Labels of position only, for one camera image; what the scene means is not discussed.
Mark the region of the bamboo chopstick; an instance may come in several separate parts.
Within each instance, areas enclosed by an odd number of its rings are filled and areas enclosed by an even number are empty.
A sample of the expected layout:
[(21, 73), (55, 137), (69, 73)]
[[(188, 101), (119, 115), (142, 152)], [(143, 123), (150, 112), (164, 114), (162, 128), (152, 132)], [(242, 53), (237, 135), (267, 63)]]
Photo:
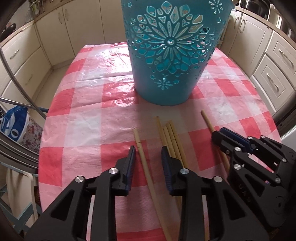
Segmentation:
[(175, 125), (173, 123), (172, 120), (169, 121), (170, 125), (171, 125), (171, 128), (172, 128), (172, 131), (173, 131), (173, 134), (175, 136), (175, 140), (177, 142), (177, 145), (178, 145), (178, 149), (179, 149), (179, 152), (181, 154), (181, 157), (182, 157), (182, 163), (184, 165), (185, 168), (189, 168), (188, 166), (188, 162), (187, 162), (187, 158), (186, 158), (186, 154), (185, 154), (185, 151), (184, 151), (184, 148), (183, 148), (183, 145), (182, 145), (182, 142), (180, 140), (180, 137), (177, 133), (177, 130), (175, 128)]
[[(157, 124), (157, 127), (158, 127), (159, 136), (161, 138), (161, 142), (162, 142), (163, 146), (167, 147), (168, 153), (170, 155), (171, 154), (170, 153), (170, 148), (168, 146), (168, 142), (167, 142), (163, 127), (161, 125), (160, 118), (158, 116), (156, 116), (155, 119), (156, 119), (156, 124)], [(175, 201), (176, 201), (177, 208), (178, 208), (179, 212), (181, 212), (181, 207), (182, 207), (182, 199), (181, 199), (181, 197), (175, 197)]]
[(182, 161), (182, 157), (181, 157), (181, 153), (179, 151), (177, 141), (176, 141), (176, 138), (173, 134), (173, 130), (171, 128), (171, 125), (169, 123), (167, 123), (163, 127), (163, 130), (165, 133), (166, 142), (168, 144), (170, 156), (173, 158), (179, 159), (181, 161), (182, 166), (184, 166), (183, 161)]
[(133, 129), (133, 134), (134, 134), (134, 139), (135, 139), (135, 142), (136, 142), (136, 145), (137, 145), (138, 153), (139, 153), (139, 156), (140, 156), (140, 160), (141, 160), (141, 163), (142, 163), (142, 166), (143, 166), (143, 170), (144, 170), (145, 178), (146, 178), (147, 185), (148, 185), (148, 188), (149, 188), (149, 192), (151, 194), (152, 201), (154, 203), (154, 208), (156, 210), (157, 217), (159, 219), (159, 223), (160, 223), (160, 225), (162, 227), (162, 230), (164, 232), (166, 240), (172, 240), (169, 229), (168, 229), (168, 227), (166, 225), (164, 216), (162, 214), (161, 206), (160, 206), (160, 204), (158, 202), (157, 194), (156, 194), (156, 191), (155, 191), (155, 188), (154, 188), (154, 183), (153, 183), (153, 180), (152, 180), (150, 172), (149, 172), (149, 167), (148, 167), (148, 164), (147, 164), (144, 149), (142, 147), (142, 142), (140, 140), (137, 128)]
[(212, 142), (216, 145), (217, 147), (217, 150), (219, 151), (219, 155), (220, 155), (220, 158), (222, 160), (222, 163), (223, 163), (223, 166), (224, 166), (224, 169), (225, 169), (225, 172), (227, 174), (229, 174), (229, 171), (230, 171), (230, 163), (229, 163), (229, 159), (228, 157), (226, 156), (226, 154), (224, 152), (221, 151), (220, 147), (218, 146), (219, 144), (215, 141), (215, 128), (214, 126), (212, 125), (210, 119), (208, 118), (206, 112), (202, 109), (201, 110), (201, 115), (206, 123), (206, 125), (208, 126), (208, 129), (210, 130), (211, 132), (211, 139), (212, 139)]

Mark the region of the red checkered plastic tablecloth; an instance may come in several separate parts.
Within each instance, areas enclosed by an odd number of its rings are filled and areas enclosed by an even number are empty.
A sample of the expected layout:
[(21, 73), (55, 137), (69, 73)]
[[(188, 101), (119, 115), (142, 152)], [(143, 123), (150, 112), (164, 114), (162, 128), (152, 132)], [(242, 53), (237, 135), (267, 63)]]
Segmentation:
[(137, 129), (166, 227), (171, 239), (177, 240), (180, 214), (165, 185), (156, 117), (163, 125), (173, 122), (192, 171), (206, 178), (226, 178), (201, 111), (215, 129), (227, 127), (244, 137), (264, 135), (280, 140), (254, 85), (220, 50), (214, 51), (186, 102), (159, 106), (135, 92), (125, 43), (83, 47), (63, 77), (43, 127), (39, 154), (42, 208), (75, 177), (96, 177), (113, 167), (135, 145), (133, 130)]

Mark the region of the blue white bag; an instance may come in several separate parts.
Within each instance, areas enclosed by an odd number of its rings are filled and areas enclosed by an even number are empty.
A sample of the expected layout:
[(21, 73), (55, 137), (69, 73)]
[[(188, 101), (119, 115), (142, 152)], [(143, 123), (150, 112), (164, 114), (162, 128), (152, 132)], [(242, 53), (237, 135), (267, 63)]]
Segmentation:
[(6, 113), (1, 108), (1, 131), (23, 147), (39, 154), (43, 128), (31, 118), (27, 108), (15, 106)]

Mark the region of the teal perforated plastic bin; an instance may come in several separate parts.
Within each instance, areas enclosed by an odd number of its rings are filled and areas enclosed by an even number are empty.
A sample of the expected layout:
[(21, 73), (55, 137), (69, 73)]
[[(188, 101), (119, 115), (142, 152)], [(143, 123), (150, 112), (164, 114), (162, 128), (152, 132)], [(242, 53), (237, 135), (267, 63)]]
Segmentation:
[(134, 86), (146, 101), (185, 102), (225, 29), (228, 0), (122, 1)]

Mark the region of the black wok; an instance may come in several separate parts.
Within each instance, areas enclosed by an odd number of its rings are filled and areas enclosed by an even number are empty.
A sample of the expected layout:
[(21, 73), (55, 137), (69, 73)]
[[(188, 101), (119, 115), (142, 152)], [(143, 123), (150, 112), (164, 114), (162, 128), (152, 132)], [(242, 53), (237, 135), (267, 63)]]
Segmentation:
[(8, 27), (5, 27), (4, 31), (1, 34), (1, 42), (4, 41), (9, 35), (11, 35), (16, 30), (16, 24), (13, 23)]

